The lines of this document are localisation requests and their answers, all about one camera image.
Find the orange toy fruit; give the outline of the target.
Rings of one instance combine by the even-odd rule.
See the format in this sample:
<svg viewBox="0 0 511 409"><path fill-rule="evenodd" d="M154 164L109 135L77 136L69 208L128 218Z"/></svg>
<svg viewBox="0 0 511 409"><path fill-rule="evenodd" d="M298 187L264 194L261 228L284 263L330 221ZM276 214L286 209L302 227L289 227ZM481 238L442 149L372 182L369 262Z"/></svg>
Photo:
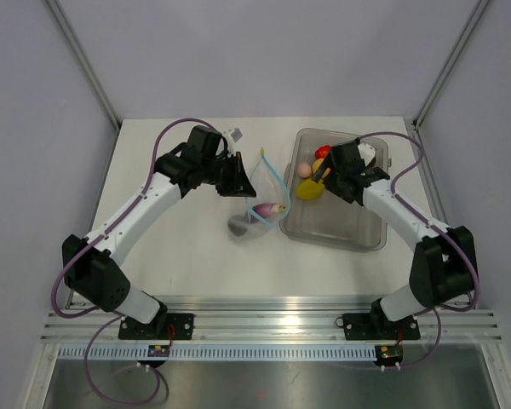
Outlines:
<svg viewBox="0 0 511 409"><path fill-rule="evenodd" d="M318 158L314 161L313 165L312 165L312 173L313 174L316 174L320 165L323 163L323 159L322 158Z"/></svg>

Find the pink toy peach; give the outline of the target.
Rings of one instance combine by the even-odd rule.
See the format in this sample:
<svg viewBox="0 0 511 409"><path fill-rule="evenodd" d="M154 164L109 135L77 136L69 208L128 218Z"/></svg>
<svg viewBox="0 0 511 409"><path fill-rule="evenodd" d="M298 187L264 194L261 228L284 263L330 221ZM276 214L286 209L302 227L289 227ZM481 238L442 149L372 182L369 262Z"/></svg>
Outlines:
<svg viewBox="0 0 511 409"><path fill-rule="evenodd" d="M312 175L312 166L303 162L297 165L296 173L300 178L307 179Z"/></svg>

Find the dark purple toy mangosteen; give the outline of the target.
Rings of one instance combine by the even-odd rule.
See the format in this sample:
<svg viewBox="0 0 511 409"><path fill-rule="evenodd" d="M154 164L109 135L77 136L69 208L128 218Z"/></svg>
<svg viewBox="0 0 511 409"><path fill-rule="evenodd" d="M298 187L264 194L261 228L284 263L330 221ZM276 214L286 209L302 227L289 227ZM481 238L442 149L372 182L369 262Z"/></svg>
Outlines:
<svg viewBox="0 0 511 409"><path fill-rule="evenodd" d="M246 215L234 215L227 220L227 227L234 237L246 235L250 226L250 221Z"/></svg>

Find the clear zip top bag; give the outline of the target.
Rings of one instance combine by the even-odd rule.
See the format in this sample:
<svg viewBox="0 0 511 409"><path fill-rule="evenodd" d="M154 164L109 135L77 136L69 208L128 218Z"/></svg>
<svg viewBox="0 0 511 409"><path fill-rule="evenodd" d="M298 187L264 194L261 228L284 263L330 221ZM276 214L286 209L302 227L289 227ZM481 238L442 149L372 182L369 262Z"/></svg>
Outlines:
<svg viewBox="0 0 511 409"><path fill-rule="evenodd" d="M250 167L247 175L256 191L256 197L231 199L232 204L227 218L228 220L234 215L246 215L250 221L248 232L242 237L234 237L227 228L230 237L238 243L253 241L270 233L285 219L291 207L290 190L268 160L266 151L263 148L260 149L258 159ZM266 203L281 204L286 206L287 210L284 213L263 219L252 208L255 205Z"/></svg>

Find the purple toy eggplant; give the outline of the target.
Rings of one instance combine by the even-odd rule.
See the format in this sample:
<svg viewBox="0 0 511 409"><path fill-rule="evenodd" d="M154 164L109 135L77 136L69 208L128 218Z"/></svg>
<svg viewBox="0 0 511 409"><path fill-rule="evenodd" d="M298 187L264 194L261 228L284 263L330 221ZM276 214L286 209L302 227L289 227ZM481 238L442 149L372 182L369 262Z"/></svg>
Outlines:
<svg viewBox="0 0 511 409"><path fill-rule="evenodd" d="M267 219L273 215L284 213L287 207L281 204L257 204L252 210L261 218Z"/></svg>

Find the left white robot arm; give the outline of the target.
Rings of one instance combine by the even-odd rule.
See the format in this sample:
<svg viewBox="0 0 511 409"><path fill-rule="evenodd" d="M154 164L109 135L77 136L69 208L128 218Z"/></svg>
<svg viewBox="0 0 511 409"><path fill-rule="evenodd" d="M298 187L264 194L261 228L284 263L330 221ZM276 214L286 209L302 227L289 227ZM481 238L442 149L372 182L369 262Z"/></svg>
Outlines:
<svg viewBox="0 0 511 409"><path fill-rule="evenodd" d="M170 207L203 184L222 197L254 198L235 144L239 129L219 132L195 120L187 141L163 155L152 154L146 181L110 219L62 245L64 267L58 281L92 303L95 309L122 315L142 336L167 331L167 307L133 286L121 266L147 229Z"/></svg>

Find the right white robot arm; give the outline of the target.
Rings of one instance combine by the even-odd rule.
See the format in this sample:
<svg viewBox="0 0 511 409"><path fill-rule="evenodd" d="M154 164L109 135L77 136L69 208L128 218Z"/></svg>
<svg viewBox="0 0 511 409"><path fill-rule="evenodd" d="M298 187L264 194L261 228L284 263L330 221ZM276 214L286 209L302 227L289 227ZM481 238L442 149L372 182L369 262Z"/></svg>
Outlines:
<svg viewBox="0 0 511 409"><path fill-rule="evenodd" d="M479 294L474 237L464 226L451 228L403 198L397 182L371 165L369 146L359 139L331 147L313 180L349 204L377 214L410 247L406 285L375 300L370 311L342 316L348 340L417 340L417 314L464 294Z"/></svg>

